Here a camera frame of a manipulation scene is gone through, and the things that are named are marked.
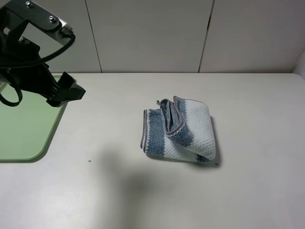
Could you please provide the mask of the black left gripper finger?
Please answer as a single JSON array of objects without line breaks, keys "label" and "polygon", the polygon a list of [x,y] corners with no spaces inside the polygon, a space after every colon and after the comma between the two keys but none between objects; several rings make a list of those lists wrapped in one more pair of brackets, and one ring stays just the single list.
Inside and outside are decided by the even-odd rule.
[{"label": "black left gripper finger", "polygon": [[76,80],[68,73],[63,72],[60,79],[58,80],[58,86],[60,91],[75,90]]},{"label": "black left gripper finger", "polygon": [[62,102],[70,102],[82,99],[86,90],[79,86],[78,84],[73,84],[68,89],[61,90],[61,101]]}]

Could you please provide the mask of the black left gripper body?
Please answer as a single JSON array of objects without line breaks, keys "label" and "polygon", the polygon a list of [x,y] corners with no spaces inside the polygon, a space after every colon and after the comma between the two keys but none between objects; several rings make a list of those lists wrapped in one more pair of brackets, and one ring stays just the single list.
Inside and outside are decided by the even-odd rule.
[{"label": "black left gripper body", "polygon": [[71,101],[68,91],[58,85],[46,64],[16,68],[14,76],[22,91],[43,96],[50,106],[60,107]]}]

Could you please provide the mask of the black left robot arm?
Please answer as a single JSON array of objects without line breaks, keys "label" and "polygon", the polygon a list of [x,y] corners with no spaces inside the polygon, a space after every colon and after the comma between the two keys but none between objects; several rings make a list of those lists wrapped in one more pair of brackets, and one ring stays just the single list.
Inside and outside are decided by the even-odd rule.
[{"label": "black left robot arm", "polygon": [[23,91],[41,95],[52,107],[82,99],[86,91],[72,76],[64,72],[59,80],[55,80],[46,64],[73,45],[76,37],[72,29],[63,26],[59,20],[49,21],[52,26],[49,32],[55,35],[55,39],[68,39],[68,42],[54,53],[41,58],[40,47],[22,36],[29,23],[48,33],[36,22],[36,19],[23,18],[8,8],[0,11],[0,80],[14,88],[18,95],[17,102],[10,102],[3,96],[1,102],[7,106],[18,106]]}]

